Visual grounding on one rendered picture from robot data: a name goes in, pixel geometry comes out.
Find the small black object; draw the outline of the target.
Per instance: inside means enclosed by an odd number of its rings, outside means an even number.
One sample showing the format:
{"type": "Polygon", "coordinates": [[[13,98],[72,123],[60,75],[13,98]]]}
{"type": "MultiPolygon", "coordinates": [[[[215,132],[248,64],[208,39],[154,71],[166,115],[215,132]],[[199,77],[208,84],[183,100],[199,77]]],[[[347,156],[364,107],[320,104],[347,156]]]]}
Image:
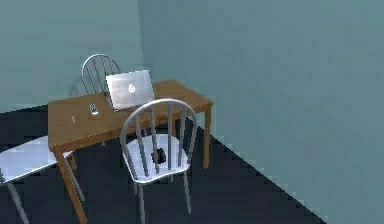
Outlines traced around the small black object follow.
{"type": "Polygon", "coordinates": [[[156,164],[162,164],[166,162],[166,154],[163,148],[158,148],[155,152],[151,153],[152,160],[156,164]]]}

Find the grey spindle-back chair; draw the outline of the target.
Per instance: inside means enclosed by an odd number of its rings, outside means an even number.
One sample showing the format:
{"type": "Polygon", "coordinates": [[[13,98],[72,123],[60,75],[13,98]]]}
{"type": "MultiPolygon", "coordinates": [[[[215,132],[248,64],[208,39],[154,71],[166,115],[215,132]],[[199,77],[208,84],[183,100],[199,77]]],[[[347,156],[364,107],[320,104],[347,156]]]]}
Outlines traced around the grey spindle-back chair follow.
{"type": "Polygon", "coordinates": [[[86,93],[106,92],[106,77],[120,72],[119,65],[111,56],[102,53],[89,56],[81,67],[81,78],[86,93]]]}
{"type": "Polygon", "coordinates": [[[43,136],[0,153],[0,186],[6,186],[23,224],[30,224],[14,182],[57,164],[43,136]]]}
{"type": "Polygon", "coordinates": [[[191,196],[187,171],[191,167],[195,139],[197,134],[197,114],[194,109],[178,99],[163,98],[138,107],[125,121],[120,146],[125,164],[134,183],[135,193],[139,197],[141,224],[146,224],[143,187],[166,177],[183,175],[184,194],[187,212],[191,213],[191,196]],[[168,133],[156,133],[155,108],[167,106],[168,133]],[[181,112],[180,137],[172,135],[173,107],[181,112]],[[163,148],[166,162],[156,164],[151,153],[163,148]]]}

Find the silver laptop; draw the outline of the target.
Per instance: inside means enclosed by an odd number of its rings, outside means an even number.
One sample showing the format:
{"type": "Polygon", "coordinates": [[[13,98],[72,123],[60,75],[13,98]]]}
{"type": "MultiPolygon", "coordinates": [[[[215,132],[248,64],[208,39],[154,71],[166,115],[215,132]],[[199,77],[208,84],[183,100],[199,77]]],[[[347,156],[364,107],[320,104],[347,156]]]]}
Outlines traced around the silver laptop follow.
{"type": "Polygon", "coordinates": [[[155,99],[148,70],[109,75],[106,82],[114,111],[130,109],[155,99]]]}

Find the brown wooden table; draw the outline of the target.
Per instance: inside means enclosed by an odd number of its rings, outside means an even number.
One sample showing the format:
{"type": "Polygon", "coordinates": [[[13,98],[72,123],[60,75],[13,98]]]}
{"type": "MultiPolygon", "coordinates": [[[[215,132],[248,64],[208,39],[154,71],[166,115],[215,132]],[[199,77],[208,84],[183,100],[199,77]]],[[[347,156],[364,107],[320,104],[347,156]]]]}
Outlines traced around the brown wooden table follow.
{"type": "MultiPolygon", "coordinates": [[[[204,159],[207,168],[210,162],[210,125],[213,102],[175,80],[155,82],[153,90],[156,98],[175,98],[192,106],[195,112],[205,114],[204,159]]],[[[72,200],[80,224],[88,224],[83,206],[71,181],[65,152],[78,150],[97,143],[117,138],[131,110],[115,112],[107,103],[107,96],[98,93],[48,104],[48,145],[54,153],[72,200]],[[90,104],[95,104],[98,115],[92,115],[90,104]]]]}

